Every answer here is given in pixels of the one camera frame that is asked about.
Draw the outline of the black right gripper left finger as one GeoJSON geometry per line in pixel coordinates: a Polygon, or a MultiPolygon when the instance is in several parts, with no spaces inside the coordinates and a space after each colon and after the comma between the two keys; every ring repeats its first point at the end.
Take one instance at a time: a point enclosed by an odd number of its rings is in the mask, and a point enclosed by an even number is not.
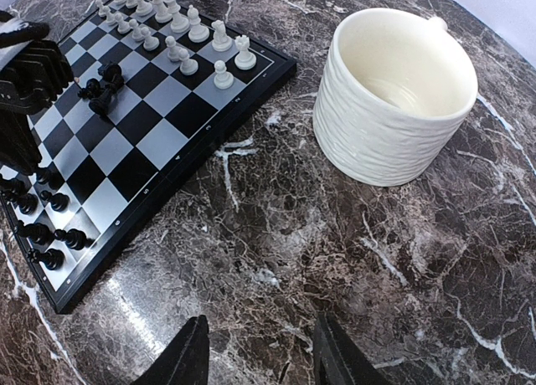
{"type": "Polygon", "coordinates": [[[208,384],[209,323],[205,315],[188,319],[156,361],[133,382],[208,384]]]}

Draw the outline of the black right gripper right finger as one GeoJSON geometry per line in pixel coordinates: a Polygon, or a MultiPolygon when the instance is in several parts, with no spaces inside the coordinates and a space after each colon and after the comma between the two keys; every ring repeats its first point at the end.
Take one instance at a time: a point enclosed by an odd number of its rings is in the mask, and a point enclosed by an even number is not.
{"type": "Polygon", "coordinates": [[[320,313],[313,333],[315,384],[389,384],[336,319],[320,313]]]}

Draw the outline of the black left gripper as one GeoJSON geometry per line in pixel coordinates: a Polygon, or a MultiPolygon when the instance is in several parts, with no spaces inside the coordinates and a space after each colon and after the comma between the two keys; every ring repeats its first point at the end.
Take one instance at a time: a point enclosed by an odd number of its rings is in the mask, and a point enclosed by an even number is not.
{"type": "Polygon", "coordinates": [[[1,12],[1,163],[25,176],[42,161],[28,117],[48,109],[73,71],[47,23],[1,12]]]}

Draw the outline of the black white chessboard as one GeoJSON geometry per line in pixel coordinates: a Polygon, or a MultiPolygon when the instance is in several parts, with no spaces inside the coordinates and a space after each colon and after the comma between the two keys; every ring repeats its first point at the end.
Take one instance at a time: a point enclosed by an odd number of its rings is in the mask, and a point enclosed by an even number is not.
{"type": "Polygon", "coordinates": [[[52,234],[46,245],[16,240],[59,314],[75,308],[137,231],[296,72],[294,59],[262,42],[250,44],[255,67],[241,70],[236,48],[218,52],[187,33],[176,41],[197,62],[194,74],[182,74],[165,44],[148,51],[98,12],[60,41],[75,81],[28,119],[46,170],[43,179],[21,176],[33,211],[3,201],[12,226],[42,223],[52,234]],[[217,60],[234,76],[226,90],[214,85],[217,60]],[[97,70],[109,62],[121,66],[125,84],[101,117],[77,93],[92,78],[103,85],[97,70]],[[29,260],[31,249],[58,249],[64,262],[48,270],[29,260]]]}

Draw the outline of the black chess piece rook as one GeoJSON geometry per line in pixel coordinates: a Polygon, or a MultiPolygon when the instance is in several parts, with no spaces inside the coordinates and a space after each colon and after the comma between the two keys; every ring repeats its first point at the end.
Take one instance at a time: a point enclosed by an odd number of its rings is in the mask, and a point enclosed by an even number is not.
{"type": "Polygon", "coordinates": [[[28,257],[32,263],[43,263],[47,270],[57,270],[64,262],[64,253],[58,249],[47,249],[45,251],[31,249],[28,257]]]}

